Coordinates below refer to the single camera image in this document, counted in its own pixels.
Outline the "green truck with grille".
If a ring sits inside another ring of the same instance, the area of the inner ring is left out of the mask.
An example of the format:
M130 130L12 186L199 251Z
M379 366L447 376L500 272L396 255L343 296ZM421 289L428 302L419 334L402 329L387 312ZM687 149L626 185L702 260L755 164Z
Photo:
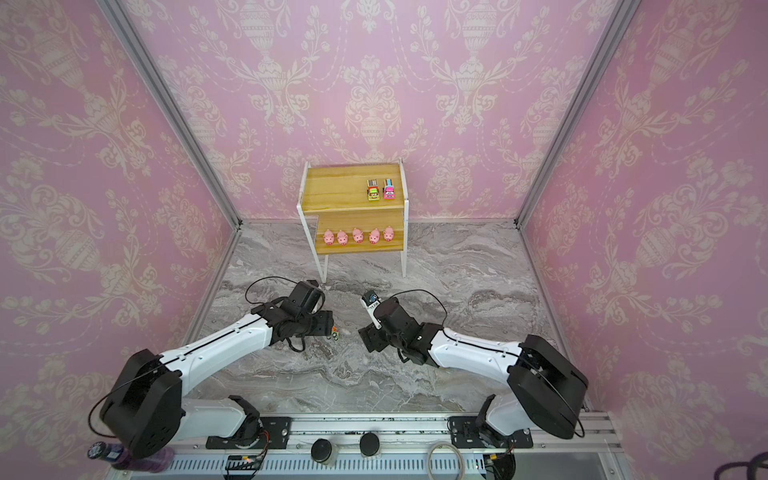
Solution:
M376 179L371 179L367 183L367 199L369 201L379 201L380 200L380 188L378 186L378 182Z

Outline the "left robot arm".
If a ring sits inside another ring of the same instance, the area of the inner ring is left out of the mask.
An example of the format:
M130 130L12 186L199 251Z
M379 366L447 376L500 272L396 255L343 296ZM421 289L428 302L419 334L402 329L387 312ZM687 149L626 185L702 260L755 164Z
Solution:
M268 437L259 411L240 395L189 399L200 383L241 358L281 342L331 335L334 321L314 281L300 281L288 296L257 302L233 324L191 344L155 354L133 354L115 385L99 401L99 419L136 459L179 440L218 437L239 448Z

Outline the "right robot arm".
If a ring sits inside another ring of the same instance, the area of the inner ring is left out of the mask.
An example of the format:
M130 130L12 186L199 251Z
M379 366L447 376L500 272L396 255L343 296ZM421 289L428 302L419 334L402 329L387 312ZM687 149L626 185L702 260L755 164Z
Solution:
M580 420L589 382L543 337L492 341L418 322L399 300L368 291L361 297L371 324L359 330L366 349L397 350L403 363L452 368L505 383L510 392L490 395L470 428L486 445L507 446L513 435L534 427L563 440L585 436Z

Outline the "pink blue toy truck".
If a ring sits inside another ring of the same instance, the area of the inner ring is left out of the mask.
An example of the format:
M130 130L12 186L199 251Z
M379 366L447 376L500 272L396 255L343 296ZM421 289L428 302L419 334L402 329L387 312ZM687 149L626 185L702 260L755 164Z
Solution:
M395 200L396 191L392 179L386 179L385 185L382 189L382 196L384 200Z

